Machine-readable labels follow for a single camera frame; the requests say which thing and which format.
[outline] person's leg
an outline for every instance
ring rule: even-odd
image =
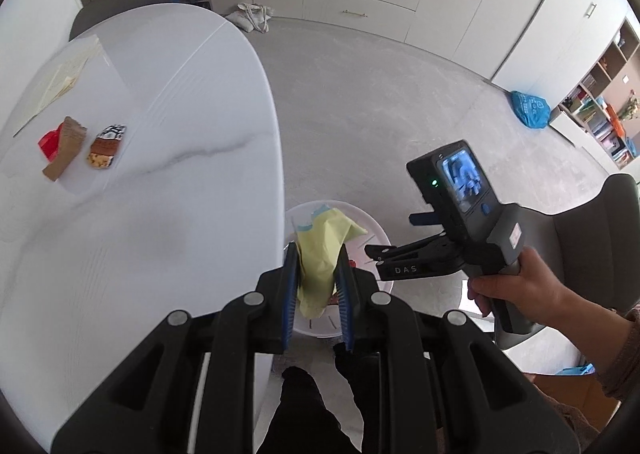
[[[335,368],[349,383],[364,422],[362,454],[378,454],[380,434],[380,356],[353,355],[344,343],[334,346]]]
[[[297,367],[282,374],[280,405],[257,454],[359,454],[324,407],[313,377]]]

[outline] marble tabletop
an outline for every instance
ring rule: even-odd
[[[36,86],[95,36],[101,51],[75,86],[14,137]],[[37,142],[66,115],[88,137],[53,183]],[[89,146],[111,124],[127,126],[120,151],[92,169]],[[155,5],[68,43],[0,132],[0,388],[36,440],[48,449],[171,310],[210,313],[255,288],[282,264],[283,226],[273,98],[237,28]]]

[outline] display screen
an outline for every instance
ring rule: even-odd
[[[460,149],[440,164],[460,210],[467,212],[480,199],[484,190],[478,166],[466,149]]]

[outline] crumpled yellow paper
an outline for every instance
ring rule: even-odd
[[[367,231],[334,208],[318,214],[309,230],[296,234],[302,264],[300,312],[307,319],[317,319],[334,293],[334,270],[342,244]]]

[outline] brown cardboard box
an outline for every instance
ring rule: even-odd
[[[559,376],[552,374],[534,374],[528,376],[542,392],[561,404],[580,409],[584,417],[597,430],[609,423],[619,402],[607,398],[595,374],[580,376]]]

